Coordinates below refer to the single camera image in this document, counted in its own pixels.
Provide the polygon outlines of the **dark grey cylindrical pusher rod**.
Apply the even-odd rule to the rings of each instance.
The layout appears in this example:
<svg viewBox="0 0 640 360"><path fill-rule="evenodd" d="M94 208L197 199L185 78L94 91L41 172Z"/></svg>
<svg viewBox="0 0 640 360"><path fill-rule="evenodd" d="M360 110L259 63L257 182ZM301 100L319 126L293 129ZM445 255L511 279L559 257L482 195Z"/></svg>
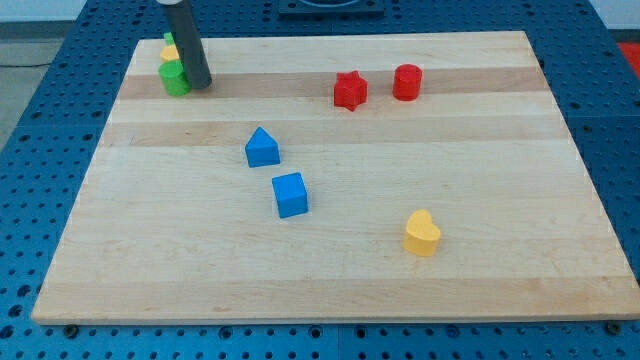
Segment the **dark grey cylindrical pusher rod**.
<svg viewBox="0 0 640 360"><path fill-rule="evenodd" d="M212 85L212 77L191 1L162 0L162 8L187 80L193 89L208 89Z"/></svg>

